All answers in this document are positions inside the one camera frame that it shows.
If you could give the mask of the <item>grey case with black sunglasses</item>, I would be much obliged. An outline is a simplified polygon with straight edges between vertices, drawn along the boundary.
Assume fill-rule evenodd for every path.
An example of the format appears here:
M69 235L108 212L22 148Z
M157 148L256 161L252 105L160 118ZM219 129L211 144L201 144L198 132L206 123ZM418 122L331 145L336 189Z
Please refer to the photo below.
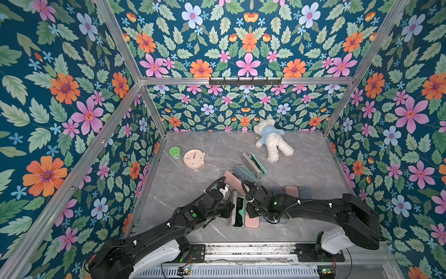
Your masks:
M227 226L243 229L245 228L246 199L244 196L234 195L227 204L228 221Z

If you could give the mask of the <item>pink case with purple glasses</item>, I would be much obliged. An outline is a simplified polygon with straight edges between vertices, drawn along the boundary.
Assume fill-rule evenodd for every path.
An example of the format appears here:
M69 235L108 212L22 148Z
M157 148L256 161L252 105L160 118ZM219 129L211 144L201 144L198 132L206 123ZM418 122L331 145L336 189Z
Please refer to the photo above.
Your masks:
M300 197L300 193L299 193L299 188L297 186L286 186L285 187L285 194L295 197L295 198L299 198Z

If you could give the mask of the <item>grey case with red glasses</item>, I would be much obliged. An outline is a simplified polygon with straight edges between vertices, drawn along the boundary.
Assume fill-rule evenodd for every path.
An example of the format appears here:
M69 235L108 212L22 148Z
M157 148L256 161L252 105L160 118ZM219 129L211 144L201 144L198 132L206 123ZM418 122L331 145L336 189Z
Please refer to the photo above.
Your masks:
M312 198L311 189L308 187L298 186L298 193L299 193L300 198L304 198L304 199Z

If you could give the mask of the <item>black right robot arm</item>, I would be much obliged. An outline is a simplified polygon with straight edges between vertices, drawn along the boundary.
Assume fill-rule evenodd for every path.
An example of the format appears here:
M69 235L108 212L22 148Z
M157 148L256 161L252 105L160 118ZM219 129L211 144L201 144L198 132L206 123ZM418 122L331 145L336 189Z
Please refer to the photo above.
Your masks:
M270 224L291 219L311 219L338 225L346 238L358 247L377 250L380 243L379 215L353 194L335 199L305 199L287 194L270 195L261 186L243 180L249 217L262 216Z

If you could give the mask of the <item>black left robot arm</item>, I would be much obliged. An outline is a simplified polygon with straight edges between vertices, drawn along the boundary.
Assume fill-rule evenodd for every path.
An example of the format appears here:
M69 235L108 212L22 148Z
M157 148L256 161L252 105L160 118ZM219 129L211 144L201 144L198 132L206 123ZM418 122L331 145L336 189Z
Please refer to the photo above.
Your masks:
M207 189L191 203L176 208L158 226L125 239L107 239L88 264L90 276L93 279L130 278L137 263L158 248L183 239L216 218L228 218L235 207L232 197L233 191L226 185Z

